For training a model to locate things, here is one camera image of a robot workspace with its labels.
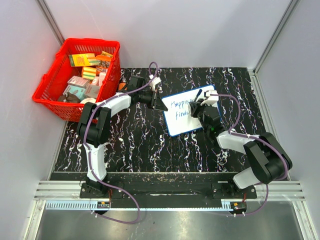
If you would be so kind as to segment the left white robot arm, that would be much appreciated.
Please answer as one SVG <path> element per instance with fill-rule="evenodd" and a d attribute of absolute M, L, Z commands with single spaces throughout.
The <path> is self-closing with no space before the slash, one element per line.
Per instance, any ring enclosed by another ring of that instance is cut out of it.
<path fill-rule="evenodd" d="M 104 162 L 104 147 L 110 134 L 111 118 L 137 103 L 151 110 L 168 111 L 159 95 L 161 78 L 150 75 L 150 80 L 133 75 L 129 82 L 114 96 L 97 102 L 84 104 L 76 132 L 83 142 L 88 171 L 81 190 L 103 198 L 108 193 L 107 171 Z"/>

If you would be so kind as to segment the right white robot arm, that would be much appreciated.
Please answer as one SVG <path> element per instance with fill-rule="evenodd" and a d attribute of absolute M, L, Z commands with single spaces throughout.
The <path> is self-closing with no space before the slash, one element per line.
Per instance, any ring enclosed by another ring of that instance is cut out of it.
<path fill-rule="evenodd" d="M 249 186 L 267 185 L 288 176 L 293 163 L 272 133 L 245 135 L 228 131 L 221 123 L 218 107 L 204 104 L 202 101 L 192 101 L 189 106 L 191 117 L 199 120 L 206 138 L 215 147 L 247 156 L 249 168 L 234 175 L 232 182 L 227 186 L 227 192 L 231 197 L 239 198 Z"/>

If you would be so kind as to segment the white marker with blue cap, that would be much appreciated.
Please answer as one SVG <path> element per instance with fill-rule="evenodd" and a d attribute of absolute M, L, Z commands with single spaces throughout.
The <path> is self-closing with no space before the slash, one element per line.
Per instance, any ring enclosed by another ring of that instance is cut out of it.
<path fill-rule="evenodd" d="M 197 92 L 197 94 L 196 94 L 196 96 L 195 96 L 195 98 L 194 98 L 194 102 L 196 102 L 197 101 L 197 99 L 199 98 L 199 96 L 201 95 L 201 93 L 202 93 L 202 89 L 200 88 L 199 90 L 198 90 L 198 92 Z"/>

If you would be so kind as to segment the blue-framed whiteboard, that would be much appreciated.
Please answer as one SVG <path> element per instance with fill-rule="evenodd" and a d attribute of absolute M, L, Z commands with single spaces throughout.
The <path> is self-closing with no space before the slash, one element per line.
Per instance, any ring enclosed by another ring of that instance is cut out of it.
<path fill-rule="evenodd" d="M 211 84 L 162 98 L 163 103 L 168 108 L 168 111 L 164 111 L 163 114 L 168 133 L 171 137 L 201 129 L 203 125 L 213 127 L 219 124 L 221 115 L 218 104 L 217 107 L 208 105 L 201 117 L 191 117 L 189 103 L 194 101 L 199 89 L 202 89 L 202 93 L 198 97 L 197 102 L 204 100 L 205 91 L 216 90 L 215 86 Z"/>

